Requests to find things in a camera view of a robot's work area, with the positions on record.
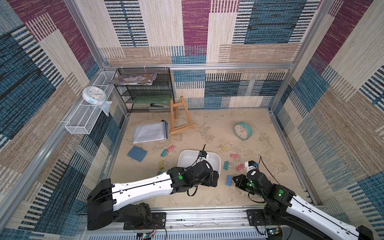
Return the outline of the blue binder clip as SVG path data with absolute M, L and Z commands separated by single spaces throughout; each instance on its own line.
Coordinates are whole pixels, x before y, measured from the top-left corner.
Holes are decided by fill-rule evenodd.
M 227 186 L 231 186 L 232 185 L 232 179 L 233 179 L 232 176 L 227 176 L 227 180 L 226 180 L 226 185 Z

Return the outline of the white plastic storage box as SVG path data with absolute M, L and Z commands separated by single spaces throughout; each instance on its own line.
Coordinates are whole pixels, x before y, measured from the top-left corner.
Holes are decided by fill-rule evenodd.
M 185 150 L 180 153 L 178 160 L 178 167 L 187 168 L 191 166 L 196 158 L 198 157 L 199 151 L 195 150 Z M 217 171 L 219 175 L 221 174 L 221 158 L 218 154 L 213 152 L 207 152 L 207 157 L 203 158 L 203 160 L 207 160 L 210 165 L 213 167 L 214 171 Z

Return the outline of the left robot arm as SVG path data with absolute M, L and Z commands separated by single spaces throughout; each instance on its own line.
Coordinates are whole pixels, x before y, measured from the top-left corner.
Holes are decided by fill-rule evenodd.
M 87 203 L 76 214 L 87 217 L 87 229 L 98 230 L 113 222 L 129 223 L 136 229 L 147 228 L 154 222 L 145 199 L 177 193 L 192 194 L 190 189 L 218 185 L 221 158 L 212 152 L 183 151 L 178 166 L 155 177 L 123 184 L 104 179 L 87 197 Z

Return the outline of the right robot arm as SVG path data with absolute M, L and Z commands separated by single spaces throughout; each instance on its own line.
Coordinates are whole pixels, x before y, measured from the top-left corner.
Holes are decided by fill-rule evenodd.
M 313 240 L 372 240 L 373 232 L 361 225 L 342 222 L 322 210 L 312 206 L 292 190 L 279 182 L 272 183 L 259 170 L 259 163 L 248 161 L 247 173 L 235 176 L 235 187 L 246 192 L 248 196 L 261 198 L 263 210 L 257 214 L 262 219 L 262 226 L 285 225 L 297 230 Z

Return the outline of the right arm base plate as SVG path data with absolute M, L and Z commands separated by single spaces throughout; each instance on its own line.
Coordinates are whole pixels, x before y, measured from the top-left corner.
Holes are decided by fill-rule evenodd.
M 282 225 L 284 222 L 283 219 L 290 216 L 288 213 L 280 213 L 279 211 L 269 208 L 251 209 L 246 212 L 250 226 Z

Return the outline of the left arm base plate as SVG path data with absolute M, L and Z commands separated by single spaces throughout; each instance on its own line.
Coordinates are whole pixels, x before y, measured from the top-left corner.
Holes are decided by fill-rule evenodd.
M 165 229 L 167 220 L 166 212 L 155 212 L 152 213 L 152 220 L 147 221 L 144 224 L 130 224 L 125 223 L 124 230 L 152 230 L 152 229 Z

